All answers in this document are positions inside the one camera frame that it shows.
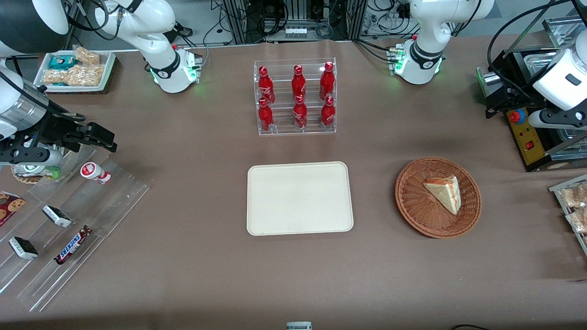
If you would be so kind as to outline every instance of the red emergency stop button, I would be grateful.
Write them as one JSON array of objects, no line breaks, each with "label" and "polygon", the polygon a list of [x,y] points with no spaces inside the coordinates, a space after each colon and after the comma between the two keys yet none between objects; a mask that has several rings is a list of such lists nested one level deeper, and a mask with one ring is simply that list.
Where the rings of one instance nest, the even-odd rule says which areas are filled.
[{"label": "red emergency stop button", "polygon": [[518,123],[520,119],[522,119],[522,115],[517,111],[512,111],[510,113],[510,123]]}]

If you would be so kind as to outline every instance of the clear acrylic bottle rack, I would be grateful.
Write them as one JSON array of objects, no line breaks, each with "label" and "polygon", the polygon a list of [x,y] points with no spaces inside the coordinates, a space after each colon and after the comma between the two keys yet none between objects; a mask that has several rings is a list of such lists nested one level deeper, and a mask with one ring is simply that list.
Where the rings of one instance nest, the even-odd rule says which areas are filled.
[{"label": "clear acrylic bottle rack", "polygon": [[[62,168],[61,181],[40,181],[29,191],[37,200],[28,201],[25,206],[30,203],[31,207],[15,215],[22,218],[10,219],[15,220],[12,227],[0,227],[0,292],[10,285],[11,291],[20,292],[18,299],[30,311],[47,306],[149,189],[111,160],[91,157],[91,150],[70,154],[75,158],[71,159],[71,172],[64,173]],[[101,185],[84,179],[79,170],[85,161],[94,161],[109,171],[110,181]],[[66,228],[54,224],[42,212],[45,205],[59,208],[73,222]],[[84,225],[92,234],[64,264],[57,265],[53,258]],[[19,258],[8,244],[14,236],[31,241],[39,256],[34,260]]]},{"label": "clear acrylic bottle rack", "polygon": [[[293,135],[293,134],[332,134],[336,133],[336,115],[334,125],[330,130],[324,130],[320,126],[322,106],[324,101],[320,99],[320,78],[324,72],[324,64],[327,61],[334,63],[333,73],[336,77],[336,58],[315,59],[288,59],[288,60],[256,60],[253,67],[253,85],[255,91],[255,113],[257,117],[257,130],[260,136]],[[292,94],[292,79],[294,78],[294,66],[299,64],[303,68],[303,76],[306,78],[306,107],[308,108],[308,125],[304,129],[294,126],[294,98]],[[275,129],[265,132],[261,129],[259,120],[259,68],[266,66],[269,77],[273,80],[275,90],[275,103],[270,105],[273,111]],[[337,106],[336,85],[334,82],[334,105]]]}]

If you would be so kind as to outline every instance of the snickers bar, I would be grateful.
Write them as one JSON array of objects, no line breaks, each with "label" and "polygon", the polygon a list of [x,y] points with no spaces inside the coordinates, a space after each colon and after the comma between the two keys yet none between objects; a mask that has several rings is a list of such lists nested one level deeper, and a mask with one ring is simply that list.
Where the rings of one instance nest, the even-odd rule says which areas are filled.
[{"label": "snickers bar", "polygon": [[71,255],[82,245],[86,240],[86,237],[92,233],[93,230],[90,227],[84,225],[83,228],[69,241],[68,245],[61,251],[61,253],[55,258],[58,265],[63,263],[71,257]]}]

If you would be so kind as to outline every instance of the coca-cola bottle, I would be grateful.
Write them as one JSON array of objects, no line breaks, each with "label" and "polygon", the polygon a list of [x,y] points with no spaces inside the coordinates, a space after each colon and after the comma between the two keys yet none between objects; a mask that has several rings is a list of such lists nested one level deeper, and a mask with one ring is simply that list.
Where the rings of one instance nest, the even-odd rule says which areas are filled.
[{"label": "coca-cola bottle", "polygon": [[308,108],[304,104],[303,95],[295,96],[295,105],[293,106],[293,125],[296,128],[304,129],[308,124]]},{"label": "coca-cola bottle", "polygon": [[336,109],[334,108],[334,97],[327,96],[322,107],[320,127],[324,130],[331,130],[334,126]]},{"label": "coca-cola bottle", "polygon": [[265,132],[271,132],[275,129],[273,122],[273,112],[269,107],[267,99],[259,100],[259,120],[261,121],[261,129]]},{"label": "coca-cola bottle", "polygon": [[266,66],[259,67],[259,91],[261,97],[267,99],[271,104],[275,103],[275,91],[273,90],[273,80],[269,77]]},{"label": "coca-cola bottle", "polygon": [[322,77],[320,78],[320,99],[324,99],[327,96],[332,96],[332,92],[334,90],[334,72],[332,69],[334,68],[334,63],[328,61],[324,64],[324,72],[322,73]]},{"label": "coca-cola bottle", "polygon": [[292,92],[295,99],[296,95],[306,97],[306,78],[302,74],[302,66],[297,64],[293,67]]}]

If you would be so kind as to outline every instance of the table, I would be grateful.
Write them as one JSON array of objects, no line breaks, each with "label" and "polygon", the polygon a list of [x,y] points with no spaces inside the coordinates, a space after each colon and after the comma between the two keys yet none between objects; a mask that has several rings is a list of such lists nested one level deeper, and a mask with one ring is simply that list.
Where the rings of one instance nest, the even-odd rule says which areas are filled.
[{"label": "table", "polygon": [[[153,84],[139,53],[118,53],[108,95],[51,98],[115,132],[111,159],[151,190],[45,311],[0,297],[2,329],[585,328],[585,257],[547,190],[585,171],[524,173],[507,125],[480,103],[488,41],[455,38],[424,86],[350,42],[213,49],[201,83],[177,95]],[[259,137],[253,61],[330,56],[338,132]],[[423,156],[476,179],[483,211],[465,236],[427,238],[402,219],[394,181]],[[354,228],[249,235],[248,169],[313,161],[347,164]],[[8,172],[2,185],[23,193]]]}]

